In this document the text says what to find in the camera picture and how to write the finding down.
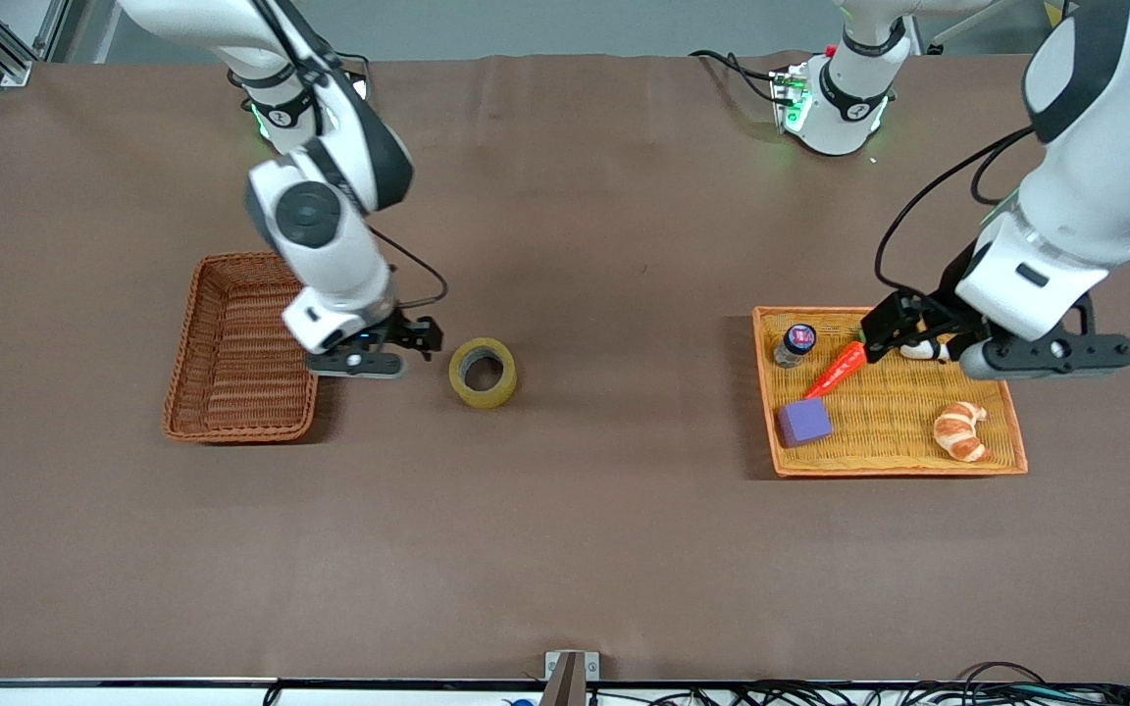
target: purple sponge block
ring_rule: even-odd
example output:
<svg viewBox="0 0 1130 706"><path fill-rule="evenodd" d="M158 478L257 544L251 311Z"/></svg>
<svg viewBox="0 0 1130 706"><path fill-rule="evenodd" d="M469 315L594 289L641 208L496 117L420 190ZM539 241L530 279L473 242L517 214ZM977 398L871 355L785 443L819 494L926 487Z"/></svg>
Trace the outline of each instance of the purple sponge block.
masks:
<svg viewBox="0 0 1130 706"><path fill-rule="evenodd" d="M782 407L779 410L779 430L788 448L828 436L831 418L826 416L822 398L801 399Z"/></svg>

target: orange wicker tray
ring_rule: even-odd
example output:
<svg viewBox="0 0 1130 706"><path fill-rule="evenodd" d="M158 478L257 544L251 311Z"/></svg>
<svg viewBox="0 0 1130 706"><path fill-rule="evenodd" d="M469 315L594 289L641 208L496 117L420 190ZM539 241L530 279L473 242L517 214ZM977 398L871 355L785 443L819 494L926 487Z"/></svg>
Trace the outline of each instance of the orange wicker tray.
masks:
<svg viewBox="0 0 1130 706"><path fill-rule="evenodd" d="M176 442L292 442L311 424L316 376L281 322L301 290L272 253L203 258L190 282L163 430Z"/></svg>
<svg viewBox="0 0 1130 706"><path fill-rule="evenodd" d="M785 448L779 439L776 412L798 401L817 376L855 340L869 308L757 307L753 310L762 404L770 451L781 477L992 477L1026 473L1023 434L1015 403L1003 381L974 381L955 363L911 360L888 354L866 366L823 398L835 433L819 442ZM797 324L817 330L817 346L792 369L776 366L773 349ZM955 461L932 438L932 424L951 402L974 402L988 411L979 438L992 459Z"/></svg>

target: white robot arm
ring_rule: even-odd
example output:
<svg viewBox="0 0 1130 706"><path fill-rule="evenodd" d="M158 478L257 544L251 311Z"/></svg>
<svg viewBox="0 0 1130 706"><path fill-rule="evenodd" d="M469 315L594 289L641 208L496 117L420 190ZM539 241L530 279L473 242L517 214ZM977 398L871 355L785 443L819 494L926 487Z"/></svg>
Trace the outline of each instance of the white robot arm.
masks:
<svg viewBox="0 0 1130 706"><path fill-rule="evenodd" d="M992 0L833 0L844 14L844 36L831 55L776 72L780 130L824 155L857 151L879 129L888 89L913 53L906 15L954 15Z"/></svg>
<svg viewBox="0 0 1130 706"><path fill-rule="evenodd" d="M247 213L304 282L282 312L319 375L395 376L386 343L442 348L434 319L408 321L390 265L364 223L412 182L399 138L355 93L339 56L288 0L120 0L166 40L209 49L268 117L281 152L251 169Z"/></svg>
<svg viewBox="0 0 1130 706"><path fill-rule="evenodd" d="M871 359L896 339L955 333L951 357L977 378L1130 365L1130 340L1096 333L1089 298L1130 260L1130 0L1086 0L1059 24L1028 63L1023 97L1044 160L988 215L937 291L893 294L866 317ZM1079 331L1062 325L1069 310Z"/></svg>

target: toy croissant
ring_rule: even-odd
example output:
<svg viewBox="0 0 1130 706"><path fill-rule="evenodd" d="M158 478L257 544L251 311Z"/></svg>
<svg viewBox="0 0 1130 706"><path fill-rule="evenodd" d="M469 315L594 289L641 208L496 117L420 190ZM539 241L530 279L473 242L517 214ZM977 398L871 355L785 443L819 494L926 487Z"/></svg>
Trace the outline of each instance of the toy croissant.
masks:
<svg viewBox="0 0 1130 706"><path fill-rule="evenodd" d="M985 419L988 411L983 407L971 402L954 402L936 419L936 443L958 461L971 464L985 461L992 453L979 441L974 430L974 425Z"/></svg>

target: toy carrot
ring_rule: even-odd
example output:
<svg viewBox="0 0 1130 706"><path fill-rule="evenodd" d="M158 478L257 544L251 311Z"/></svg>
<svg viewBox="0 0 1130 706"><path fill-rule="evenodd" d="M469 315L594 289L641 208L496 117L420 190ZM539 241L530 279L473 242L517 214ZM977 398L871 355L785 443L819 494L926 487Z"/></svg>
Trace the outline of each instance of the toy carrot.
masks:
<svg viewBox="0 0 1130 706"><path fill-rule="evenodd" d="M866 346L860 340L853 340L852 343L844 346L840 356L835 357L834 363L831 363L831 367L814 383L814 387L808 389L808 392L805 393L805 399L824 396L824 394L834 390L835 385L838 385L846 376L855 374L855 372L864 366Z"/></svg>

